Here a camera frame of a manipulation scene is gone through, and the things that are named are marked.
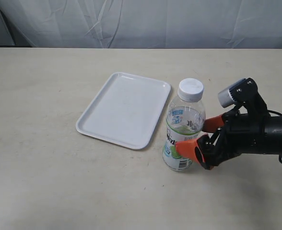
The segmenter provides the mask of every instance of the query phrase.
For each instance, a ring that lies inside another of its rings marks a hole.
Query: plastic bottle
[[[192,164],[175,151],[175,143],[196,138],[205,121],[205,108],[201,101],[204,91],[202,82],[187,78],[179,83],[177,96],[170,102],[166,114],[166,141],[163,159],[174,171],[182,171]]]

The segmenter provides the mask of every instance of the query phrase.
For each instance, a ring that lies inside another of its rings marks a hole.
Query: bottle label
[[[175,143],[197,138],[200,131],[191,135],[180,134],[174,131],[167,123],[166,127],[166,141],[163,149],[163,159],[165,163],[175,171],[182,171],[192,164],[192,161],[187,158],[181,157],[175,150]]]

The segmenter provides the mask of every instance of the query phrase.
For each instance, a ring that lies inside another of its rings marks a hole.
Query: plastic tray
[[[76,123],[78,132],[139,150],[148,145],[170,93],[167,82],[114,73]]]

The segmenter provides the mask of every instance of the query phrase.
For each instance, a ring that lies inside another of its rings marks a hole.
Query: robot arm
[[[282,163],[282,114],[267,109],[255,81],[242,79],[221,91],[218,98],[222,107],[235,106],[205,121],[203,131],[213,135],[177,142],[176,151],[207,170],[242,153],[279,155]],[[240,114],[242,106],[246,114]]]

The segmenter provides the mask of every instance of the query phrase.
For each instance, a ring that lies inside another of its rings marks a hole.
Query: beige table surface
[[[207,117],[224,111],[220,90],[252,77],[282,112],[282,50],[0,48],[0,230],[282,230],[277,156],[177,173],[162,160],[164,115],[141,151],[77,133],[117,71],[175,90],[201,80]]]

